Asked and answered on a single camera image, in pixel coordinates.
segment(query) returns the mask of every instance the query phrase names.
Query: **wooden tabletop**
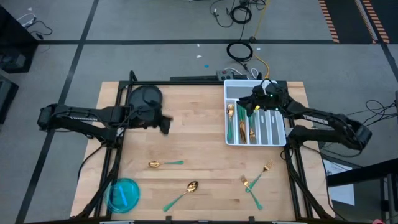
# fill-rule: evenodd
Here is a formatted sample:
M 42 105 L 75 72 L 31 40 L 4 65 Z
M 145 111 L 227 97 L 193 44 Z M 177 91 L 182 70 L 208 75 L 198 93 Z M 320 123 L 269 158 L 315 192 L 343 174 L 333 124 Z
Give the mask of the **wooden tabletop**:
M 289 95 L 308 106 L 302 82 L 288 82 Z M 97 108 L 114 106 L 118 82 L 104 82 Z M 112 219 L 164 220 L 295 220 L 286 163 L 279 154 L 281 147 L 241 147 L 225 143 L 223 86 L 159 86 L 164 95 L 163 114 L 173 116 L 168 136 L 159 129 L 128 129 L 124 137 L 119 178 L 135 180 L 141 191 L 137 206 L 128 213 L 114 213 Z M 308 121 L 296 124 L 311 127 Z M 98 146 L 89 140 L 86 156 Z M 315 142 L 306 145 L 317 148 Z M 308 189 L 333 215 L 326 195 L 326 180 L 319 154 L 302 148 Z M 105 150 L 85 164 L 77 186 L 71 215 L 79 213 L 97 191 Z M 148 167 L 151 160 L 177 161 L 184 165 Z M 239 177 L 252 181 L 264 164 L 274 161 L 272 169 L 261 177 L 253 193 L 264 206 L 259 211 Z M 168 212 L 163 207 L 185 191 L 193 180 L 199 188 L 186 194 Z M 298 188 L 300 208 L 305 217 L 303 197 Z

